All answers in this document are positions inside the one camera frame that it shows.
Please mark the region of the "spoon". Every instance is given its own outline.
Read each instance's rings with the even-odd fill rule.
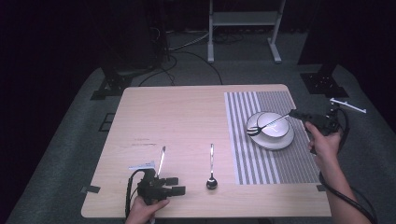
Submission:
[[[277,123],[278,121],[280,121],[280,120],[282,120],[282,119],[285,119],[285,118],[287,118],[288,116],[289,116],[289,114],[284,115],[284,116],[280,117],[279,119],[276,119],[276,120],[274,120],[274,121],[271,121],[271,122],[265,124],[265,125],[262,126],[262,127],[254,126],[254,127],[247,128],[247,135],[249,135],[249,136],[256,136],[257,134],[259,134],[259,133],[262,131],[262,129],[264,129],[264,128],[266,128],[266,127],[268,127],[268,126],[270,126],[270,125],[272,125],[272,124],[274,124],[274,123]]]
[[[206,187],[208,189],[215,189],[218,187],[218,181],[213,177],[213,144],[210,148],[210,178],[206,181]]]

